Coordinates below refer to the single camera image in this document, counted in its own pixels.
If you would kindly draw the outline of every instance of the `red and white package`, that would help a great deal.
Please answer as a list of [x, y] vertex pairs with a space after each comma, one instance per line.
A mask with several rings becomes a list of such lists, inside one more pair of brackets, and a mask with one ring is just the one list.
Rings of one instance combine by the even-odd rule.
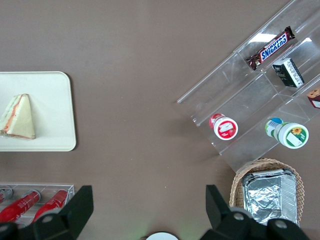
[[62, 208], [66, 202], [68, 192], [66, 190], [59, 190], [49, 201], [47, 201], [40, 209], [36, 212], [32, 222], [35, 222], [42, 214], [53, 209]]
[[0, 223], [14, 222], [40, 200], [40, 192], [30, 190], [0, 212]]
[[209, 126], [221, 140], [231, 140], [238, 133], [236, 121], [221, 113], [216, 113], [210, 117]]

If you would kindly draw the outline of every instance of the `snickers logo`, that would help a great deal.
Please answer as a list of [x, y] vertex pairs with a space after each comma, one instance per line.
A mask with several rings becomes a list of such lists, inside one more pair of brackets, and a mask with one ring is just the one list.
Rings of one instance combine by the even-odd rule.
[[260, 53], [261, 62], [265, 61], [268, 57], [274, 54], [279, 48], [281, 48], [288, 41], [286, 33], [282, 34], [279, 38], [275, 39], [269, 46]]

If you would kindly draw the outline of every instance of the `small round container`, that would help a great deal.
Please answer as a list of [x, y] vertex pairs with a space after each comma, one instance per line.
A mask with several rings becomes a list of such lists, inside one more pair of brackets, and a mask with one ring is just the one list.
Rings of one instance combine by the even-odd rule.
[[218, 138], [225, 141], [233, 139], [238, 133], [236, 121], [221, 113], [216, 113], [211, 116], [209, 126]]
[[267, 122], [265, 132], [289, 149], [299, 149], [309, 139], [309, 132], [305, 126], [294, 122], [283, 122], [277, 117]]
[[168, 232], [157, 232], [149, 236], [146, 240], [178, 240], [178, 238]]

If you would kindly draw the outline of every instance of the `white tray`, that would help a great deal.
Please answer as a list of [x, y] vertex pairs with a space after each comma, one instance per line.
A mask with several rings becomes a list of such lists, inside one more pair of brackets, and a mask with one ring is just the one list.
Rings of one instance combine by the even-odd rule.
[[60, 71], [0, 72], [0, 115], [14, 95], [29, 94], [35, 139], [0, 137], [2, 152], [71, 151], [76, 132], [68, 76]]

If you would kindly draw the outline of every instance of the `bottle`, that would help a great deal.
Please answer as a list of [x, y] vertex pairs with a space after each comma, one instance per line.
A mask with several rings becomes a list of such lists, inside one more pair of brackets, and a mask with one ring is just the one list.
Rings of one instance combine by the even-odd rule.
[[308, 139], [308, 129], [295, 122], [284, 122], [281, 118], [271, 118], [265, 125], [265, 132], [289, 149], [303, 147]]
[[68, 191], [61, 189], [59, 190], [49, 201], [47, 201], [40, 209], [36, 212], [33, 221], [35, 222], [43, 213], [62, 208], [66, 202]]
[[210, 117], [209, 126], [221, 140], [233, 139], [238, 133], [236, 121], [221, 113], [216, 113]]
[[30, 190], [0, 212], [0, 223], [14, 222], [40, 200], [40, 192]]

